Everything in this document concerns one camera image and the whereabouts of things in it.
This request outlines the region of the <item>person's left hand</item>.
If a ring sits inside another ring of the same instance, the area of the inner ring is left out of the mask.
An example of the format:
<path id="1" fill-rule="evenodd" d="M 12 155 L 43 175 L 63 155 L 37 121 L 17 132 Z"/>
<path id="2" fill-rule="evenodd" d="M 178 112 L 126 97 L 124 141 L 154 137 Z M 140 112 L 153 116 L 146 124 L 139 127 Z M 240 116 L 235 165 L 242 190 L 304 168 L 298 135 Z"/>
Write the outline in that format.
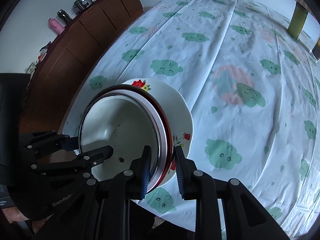
<path id="1" fill-rule="evenodd" d="M 22 222 L 29 220 L 27 217 L 25 217 L 25 215 L 21 213 L 21 211 L 16 206 L 2 209 L 2 212 L 10 224 L 12 223 L 21 224 Z M 40 228 L 45 224 L 45 222 L 51 218 L 51 216 L 52 215 L 42 220 L 33 221 L 31 223 L 33 232 L 37 233 L 40 230 Z"/>

